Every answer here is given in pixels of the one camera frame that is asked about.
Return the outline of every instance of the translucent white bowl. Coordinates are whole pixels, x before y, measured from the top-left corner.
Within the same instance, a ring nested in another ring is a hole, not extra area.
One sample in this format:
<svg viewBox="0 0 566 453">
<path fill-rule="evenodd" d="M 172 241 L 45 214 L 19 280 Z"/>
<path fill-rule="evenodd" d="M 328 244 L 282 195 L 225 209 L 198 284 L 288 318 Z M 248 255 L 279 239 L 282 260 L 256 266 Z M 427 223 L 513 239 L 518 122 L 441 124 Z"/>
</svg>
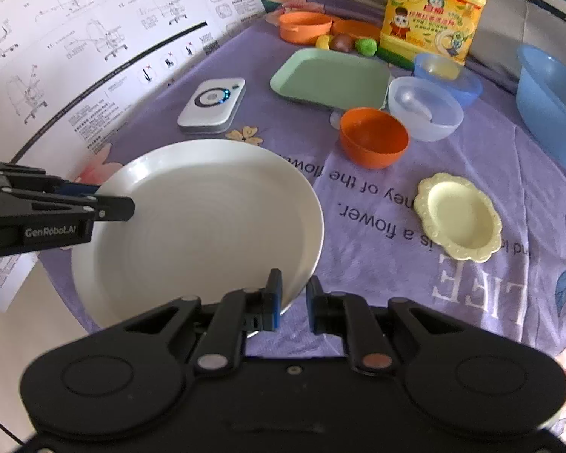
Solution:
<svg viewBox="0 0 566 453">
<path fill-rule="evenodd" d="M 419 141 L 438 141 L 463 121 L 459 102 L 441 86 L 416 77 L 395 78 L 388 90 L 388 108 Z"/>
</svg>

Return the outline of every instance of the orange container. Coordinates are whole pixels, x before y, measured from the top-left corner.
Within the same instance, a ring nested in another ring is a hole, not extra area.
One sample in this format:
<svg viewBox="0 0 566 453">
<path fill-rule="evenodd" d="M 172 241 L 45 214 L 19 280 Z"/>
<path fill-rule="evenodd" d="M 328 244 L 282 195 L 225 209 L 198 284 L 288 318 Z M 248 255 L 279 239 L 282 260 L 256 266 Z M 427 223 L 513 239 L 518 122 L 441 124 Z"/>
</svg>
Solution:
<svg viewBox="0 0 566 453">
<path fill-rule="evenodd" d="M 319 36 L 329 34 L 332 22 L 317 12 L 290 12 L 279 17 L 279 34 L 284 41 L 314 46 Z"/>
<path fill-rule="evenodd" d="M 384 168 L 402 157 L 409 146 L 409 134 L 390 114 L 359 107 L 341 117 L 340 141 L 354 163 L 365 168 Z"/>
<path fill-rule="evenodd" d="M 333 34 L 348 34 L 353 39 L 361 37 L 372 37 L 380 40 L 381 29 L 373 24 L 359 20 L 336 20 L 332 26 Z"/>
</svg>

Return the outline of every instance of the yellow detergent jug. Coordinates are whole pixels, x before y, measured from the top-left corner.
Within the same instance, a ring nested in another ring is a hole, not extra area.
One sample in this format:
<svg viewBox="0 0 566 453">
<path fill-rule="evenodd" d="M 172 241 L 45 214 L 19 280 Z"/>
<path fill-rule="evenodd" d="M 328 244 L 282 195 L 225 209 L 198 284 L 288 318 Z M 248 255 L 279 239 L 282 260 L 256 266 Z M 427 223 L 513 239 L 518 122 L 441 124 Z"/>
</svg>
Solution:
<svg viewBox="0 0 566 453">
<path fill-rule="evenodd" d="M 388 0 L 380 46 L 413 61 L 433 52 L 463 65 L 486 0 Z"/>
</svg>

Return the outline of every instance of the yellow scalloped plate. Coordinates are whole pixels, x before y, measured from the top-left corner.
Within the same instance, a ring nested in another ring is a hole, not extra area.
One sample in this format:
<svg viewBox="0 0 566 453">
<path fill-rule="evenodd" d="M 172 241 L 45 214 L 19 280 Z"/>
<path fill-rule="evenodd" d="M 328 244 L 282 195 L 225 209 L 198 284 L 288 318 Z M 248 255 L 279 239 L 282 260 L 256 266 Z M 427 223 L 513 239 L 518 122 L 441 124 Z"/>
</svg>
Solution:
<svg viewBox="0 0 566 453">
<path fill-rule="evenodd" d="M 426 235 L 456 260 L 486 262 L 501 248 L 501 218 L 468 179 L 442 172 L 423 179 L 414 206 Z"/>
</svg>

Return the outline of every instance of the blue leaf print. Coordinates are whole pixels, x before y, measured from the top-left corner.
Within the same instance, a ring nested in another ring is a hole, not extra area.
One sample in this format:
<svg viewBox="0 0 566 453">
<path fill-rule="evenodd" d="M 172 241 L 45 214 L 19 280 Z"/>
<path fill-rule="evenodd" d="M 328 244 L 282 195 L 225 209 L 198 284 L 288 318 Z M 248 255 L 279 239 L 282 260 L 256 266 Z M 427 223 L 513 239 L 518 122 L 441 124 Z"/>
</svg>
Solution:
<svg viewBox="0 0 566 453">
<path fill-rule="evenodd" d="M 558 315 L 566 304 L 566 270 L 560 274 L 558 282 L 555 283 L 555 307 L 558 309 Z"/>
</svg>

